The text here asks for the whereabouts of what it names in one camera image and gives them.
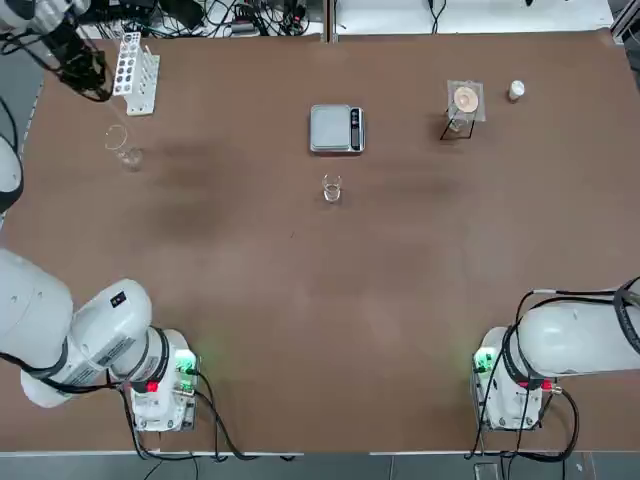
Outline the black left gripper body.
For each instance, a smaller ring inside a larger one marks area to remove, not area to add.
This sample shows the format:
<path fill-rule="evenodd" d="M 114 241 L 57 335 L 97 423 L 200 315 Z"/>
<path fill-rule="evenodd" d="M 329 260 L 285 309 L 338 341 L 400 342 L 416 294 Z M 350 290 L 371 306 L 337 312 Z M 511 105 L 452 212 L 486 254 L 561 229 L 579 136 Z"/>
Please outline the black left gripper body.
<path fill-rule="evenodd" d="M 47 34 L 47 48 L 58 61 L 57 73 L 62 80 L 99 80 L 93 50 L 77 34 L 76 26 L 63 20 Z"/>

